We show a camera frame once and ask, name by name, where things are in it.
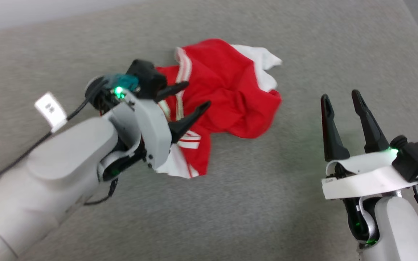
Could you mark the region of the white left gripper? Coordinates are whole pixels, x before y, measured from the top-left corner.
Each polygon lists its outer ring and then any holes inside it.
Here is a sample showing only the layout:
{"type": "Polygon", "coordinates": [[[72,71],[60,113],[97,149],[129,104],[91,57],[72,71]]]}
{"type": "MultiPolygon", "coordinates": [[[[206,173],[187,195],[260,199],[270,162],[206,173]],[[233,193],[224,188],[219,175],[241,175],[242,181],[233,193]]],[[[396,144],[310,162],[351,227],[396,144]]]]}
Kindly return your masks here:
{"type": "Polygon", "coordinates": [[[137,155],[141,142],[144,143],[146,152],[139,157],[139,160],[144,158],[153,169],[163,165],[169,156],[171,143],[176,144],[211,106],[210,101],[204,102],[188,116],[168,122],[164,112],[156,103],[178,94],[188,86],[188,81],[166,86],[158,91],[154,101],[138,99],[130,91],[125,90],[124,101],[110,109],[102,118],[113,124],[118,138],[128,150],[111,152],[100,161],[99,169],[105,169],[114,161],[126,156],[137,155]]]}

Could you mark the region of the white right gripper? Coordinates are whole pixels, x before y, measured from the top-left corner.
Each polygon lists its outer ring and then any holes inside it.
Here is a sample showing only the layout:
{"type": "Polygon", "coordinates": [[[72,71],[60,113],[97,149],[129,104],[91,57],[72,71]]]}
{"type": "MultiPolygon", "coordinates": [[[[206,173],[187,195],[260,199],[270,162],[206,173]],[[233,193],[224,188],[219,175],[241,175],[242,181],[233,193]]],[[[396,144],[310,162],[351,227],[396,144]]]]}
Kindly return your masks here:
{"type": "Polygon", "coordinates": [[[323,130],[324,159],[329,162],[325,173],[330,175],[335,167],[342,166],[351,176],[338,179],[322,179],[325,199],[363,197],[397,191],[417,185],[406,181],[392,166],[397,157],[396,150],[388,150],[389,143],[378,122],[366,105],[359,90],[351,92],[356,114],[359,116],[365,138],[366,154],[350,157],[343,146],[335,124],[335,111],[327,94],[322,95],[321,118],[323,130]]]}

